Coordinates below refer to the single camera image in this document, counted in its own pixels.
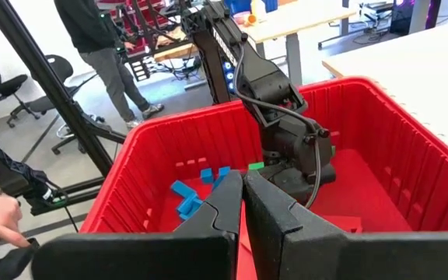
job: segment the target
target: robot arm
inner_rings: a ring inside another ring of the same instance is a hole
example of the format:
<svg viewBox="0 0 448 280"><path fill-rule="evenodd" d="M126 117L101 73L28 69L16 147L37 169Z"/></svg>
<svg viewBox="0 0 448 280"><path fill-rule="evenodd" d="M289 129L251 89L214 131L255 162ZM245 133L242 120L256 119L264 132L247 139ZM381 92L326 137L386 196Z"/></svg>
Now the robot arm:
<svg viewBox="0 0 448 280"><path fill-rule="evenodd" d="M219 82L222 69L212 68L222 64L212 48L235 67L236 95L261 130L266 165L262 175L310 207L319 186L335 179L329 131L302 115L307 102L277 65L258 55L222 2L208 1L183 11L182 23L201 50L213 95L221 97L227 87Z"/></svg>
<svg viewBox="0 0 448 280"><path fill-rule="evenodd" d="M0 189L3 193L14 198L23 196L32 207L40 207L52 203L55 196L55 191L46 182L44 172L13 160L0 149Z"/></svg>

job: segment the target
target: floor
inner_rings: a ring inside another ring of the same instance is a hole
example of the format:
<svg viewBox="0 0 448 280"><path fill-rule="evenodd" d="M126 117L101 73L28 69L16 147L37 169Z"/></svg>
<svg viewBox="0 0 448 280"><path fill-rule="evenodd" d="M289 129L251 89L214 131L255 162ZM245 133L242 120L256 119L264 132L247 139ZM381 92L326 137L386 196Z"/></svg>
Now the floor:
<svg viewBox="0 0 448 280"><path fill-rule="evenodd" d="M448 0L442 1L440 15L448 15ZM341 52L350 51L363 45L359 44L367 38L364 35L356 34L340 40L333 40L326 43L322 51L317 50L317 42L326 37L336 36L338 28L329 26L320 26L313 30L304 31L299 34L302 46L302 65L303 65L303 82L304 84L319 82L331 79L330 73L321 65L320 60L323 57ZM393 37L388 34L381 40L390 40ZM278 38L265 44L266 56L269 58L278 57L285 54L284 38ZM287 66L284 60L275 60L283 71L287 72ZM88 75L75 77L70 84L80 83L86 79ZM212 98L209 95L207 86L200 86L188 91L184 90L187 81L177 81L169 74L156 74L150 80L140 82L138 84L142 94L150 102L162 102L166 105L166 109L156 117L168 114L180 113L212 104ZM83 110L87 113L98 114L107 119L108 124L116 131L127 133L123 121L116 113L113 105L109 101L103 83L98 79L93 79L86 84L81 91L75 96L75 99L81 104ZM131 108L136 114L140 114L135 110L134 104ZM13 159L26 159L26 163L37 170L43 170L47 173L50 180L59 186L68 186L80 181L88 180L100 175L99 171L93 165L87 155L81 154L77 150L75 143L69 144L62 148L59 156L54 155L50 149L53 145L58 144L59 140L54 134L56 130L63 124L63 120L58 118L50 129L50 132L44 136L43 141L37 146L35 151L29 154L36 140L46 131L51 122L56 118L56 111L50 111L40 120L36 121L28 115L21 114L21 118L16 122L16 127L8 128L5 120L0 120L0 147L6 151ZM102 139L106 150L110 156L114 158L121 149L120 145ZM84 216L90 209L93 201L84 202L82 204L71 206L70 212L73 216ZM66 221L68 218L64 210L58 210L47 214L32 216L30 207L22 200L23 220L19 224L22 232L34 231L41 226ZM40 243L60 236L64 233L73 233L72 225L63 222L66 226L41 233L35 237ZM3 256L10 250L9 245L0 246L0 256ZM25 271L18 279L30 279L30 274Z"/></svg>

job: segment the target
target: table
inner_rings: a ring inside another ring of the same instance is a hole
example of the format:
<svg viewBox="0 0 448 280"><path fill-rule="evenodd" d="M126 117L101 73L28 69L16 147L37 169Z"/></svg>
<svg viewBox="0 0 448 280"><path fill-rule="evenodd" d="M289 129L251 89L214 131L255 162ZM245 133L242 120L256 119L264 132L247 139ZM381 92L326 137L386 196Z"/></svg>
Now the table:
<svg viewBox="0 0 448 280"><path fill-rule="evenodd" d="M448 24L323 60L337 77L363 75L448 145Z"/></svg>
<svg viewBox="0 0 448 280"><path fill-rule="evenodd" d="M183 40L186 37L186 34L183 32L180 26L177 27L174 31L170 32L168 35L174 39L181 39L181 40ZM165 46L169 43L170 43L169 39L167 39L164 36L159 36L156 41L156 47ZM167 51L160 52L158 54L154 54L153 58L155 59L155 62L161 62L173 58L189 58L191 55L197 53L198 49L196 48L196 46L194 46L192 43L188 43Z"/></svg>
<svg viewBox="0 0 448 280"><path fill-rule="evenodd" d="M300 62L300 46L297 33L321 24L339 19L347 19L356 14L353 9L343 8L338 2L331 0L298 0L281 5L274 12L269 12L263 22L256 26L243 27L257 46L257 52L265 57L264 42L277 37L286 36L286 54L289 78L296 86L302 85L302 67ZM176 47L155 55L155 61L168 58L182 58L189 55L191 45Z"/></svg>

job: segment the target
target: office chair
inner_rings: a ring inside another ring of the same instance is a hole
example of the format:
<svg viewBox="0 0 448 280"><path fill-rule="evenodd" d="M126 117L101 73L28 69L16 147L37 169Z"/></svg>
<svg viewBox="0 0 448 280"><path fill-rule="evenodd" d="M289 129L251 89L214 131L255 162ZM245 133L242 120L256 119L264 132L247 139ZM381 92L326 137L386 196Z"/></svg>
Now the office chair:
<svg viewBox="0 0 448 280"><path fill-rule="evenodd" d="M46 55L47 62L50 64L51 68L53 69L54 73L58 77L61 83L65 83L65 80L71 77L74 74L74 69L70 62L68 62L65 58L55 55L55 54L49 54ZM92 77L88 78L84 82L82 82L78 86L65 86L67 89L68 94L70 95L70 98L72 98L80 89L82 86L84 86L87 82L95 78L97 74L93 75ZM51 102L49 97L42 96L34 101L29 102L29 108L33 112L46 114L49 110L54 109L54 104ZM90 115L90 117L97 122L104 123L104 119L102 117L97 117L95 115ZM55 155L60 154L60 148L64 145L67 145L68 143L72 142L76 139L75 135L72 133L72 131L68 128L67 124L63 124L56 132L57 137L59 137L62 141L59 142L57 145L55 145L53 148L51 148L51 151ZM85 149L80 145L78 147L79 151L81 153L86 153Z"/></svg>
<svg viewBox="0 0 448 280"><path fill-rule="evenodd" d="M12 123L13 120L18 119L18 113L22 110L26 111L28 114L33 115L36 120L39 120L39 116L35 114L29 108L29 103L24 103L17 95L16 92L20 89L20 86L27 80L27 75L18 75L13 79L10 79L6 82L1 81L0 74L0 101L5 100L10 96L14 96L19 101L19 106L15 108L11 113L9 119L6 121L6 124L10 128L14 128L15 124Z"/></svg>

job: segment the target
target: gray pants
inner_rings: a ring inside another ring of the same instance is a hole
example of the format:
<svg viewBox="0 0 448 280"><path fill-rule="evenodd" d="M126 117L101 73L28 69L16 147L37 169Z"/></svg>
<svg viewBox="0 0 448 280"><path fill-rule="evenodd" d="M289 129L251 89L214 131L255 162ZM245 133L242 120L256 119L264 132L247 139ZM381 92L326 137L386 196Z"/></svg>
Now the gray pants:
<svg viewBox="0 0 448 280"><path fill-rule="evenodd" d="M134 113L129 109L124 92L139 110L143 111L149 108L148 101L139 92L138 87L134 84L134 77L122 64L115 49L107 48L80 55L83 61L91 65L103 80L112 103L124 121L135 119Z"/></svg>

